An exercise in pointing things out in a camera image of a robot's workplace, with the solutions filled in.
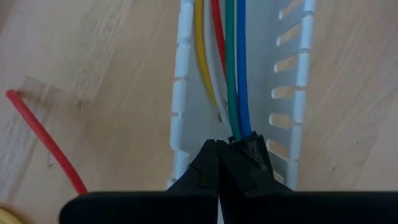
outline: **white wire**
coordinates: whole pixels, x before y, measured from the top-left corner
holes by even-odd
[[[221,97],[220,85],[218,83],[220,77],[223,78],[222,77],[223,72],[221,69],[221,61],[219,63],[219,69],[218,69],[219,72],[217,72],[215,64],[216,63],[215,54],[217,52],[215,52],[214,49],[217,50],[217,46],[215,45],[215,32],[213,29],[210,7],[211,7],[210,0],[205,0],[203,5],[203,35],[205,41],[206,61],[210,73],[211,85],[213,87],[214,95],[218,105],[218,111],[220,112],[220,116],[221,119],[223,120],[223,123],[227,125],[228,129],[230,129],[226,105],[223,103],[224,101]]]

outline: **light wood surface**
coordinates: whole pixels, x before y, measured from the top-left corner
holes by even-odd
[[[90,191],[165,189],[179,1],[0,2],[0,92],[21,89]],[[55,223],[76,193],[4,95],[0,202]]]
[[[398,190],[396,0],[318,0],[298,187]],[[0,93],[25,92],[90,190],[164,189],[179,1],[1,0]],[[75,192],[0,94],[0,203]]]

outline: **red wire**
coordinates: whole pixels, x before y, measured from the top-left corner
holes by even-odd
[[[15,90],[8,90],[6,96],[11,100],[11,103],[15,106],[18,112],[25,119],[27,124],[32,128],[33,132],[42,141],[44,146],[51,152],[54,158],[61,165],[63,171],[68,176],[70,182],[75,188],[79,195],[87,194],[87,189],[81,181],[76,170],[70,164],[67,157],[63,154],[61,149],[57,146],[57,143],[51,138],[50,134],[44,129],[40,121],[35,117],[31,110],[26,106],[26,104],[21,100],[18,92]]]
[[[225,77],[225,40],[223,33],[223,25],[221,23],[220,4],[218,0],[211,0],[211,11],[213,15],[213,23],[216,32],[218,53],[220,54],[221,64],[223,65],[223,72]]]

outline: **wire insulation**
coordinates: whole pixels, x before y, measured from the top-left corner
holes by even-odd
[[[236,13],[236,63],[238,71],[238,108],[242,138],[251,135],[248,81],[246,77],[246,0],[238,0]]]
[[[35,117],[31,110],[21,100],[18,93],[15,90],[8,90],[6,96],[11,100],[11,103],[15,106],[18,112],[25,119],[27,124],[32,128],[33,132],[37,135],[43,145],[51,152],[54,158],[58,161],[61,168],[68,176],[72,186],[75,188],[79,195],[87,194],[87,189],[81,181],[76,170],[70,164],[68,158],[63,154],[57,143],[51,138],[50,134],[44,129],[40,121]]]
[[[223,24],[221,22],[220,3],[219,0],[211,0],[211,12],[213,14],[213,23],[216,33],[218,53],[220,55],[221,64],[225,76],[225,40],[223,32]]]
[[[230,126],[229,126],[228,114],[226,112],[226,105],[223,103],[223,99],[221,97],[221,90],[219,83],[220,79],[217,77],[217,75],[220,73],[217,73],[216,71],[216,64],[215,64],[216,59],[213,53],[214,34],[212,29],[213,24],[211,22],[210,11],[211,11],[210,0],[205,0],[204,10],[203,10],[203,27],[204,27],[203,32],[205,37],[205,52],[206,52],[207,66],[210,72],[211,85],[213,86],[214,89],[214,94],[218,105],[218,111],[220,112],[220,116],[221,119],[223,120],[223,123],[226,124],[229,129]]]
[[[235,140],[241,139],[235,80],[235,43],[234,43],[234,0],[225,1],[225,46],[226,46],[226,88],[228,95],[229,122]]]
[[[213,103],[214,107],[218,109],[205,55],[205,43],[203,40],[203,0],[195,1],[195,47],[203,84],[205,85],[210,101]]]

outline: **yellow object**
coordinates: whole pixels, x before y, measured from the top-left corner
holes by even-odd
[[[201,73],[203,83],[205,84],[210,101],[214,104],[216,109],[218,109],[213,87],[211,85],[209,69],[207,67],[205,42],[203,40],[203,0],[195,1],[195,47],[199,71]]]
[[[21,221],[17,219],[14,215],[11,215],[11,213],[3,210],[0,208],[0,223],[1,224],[22,224]]]

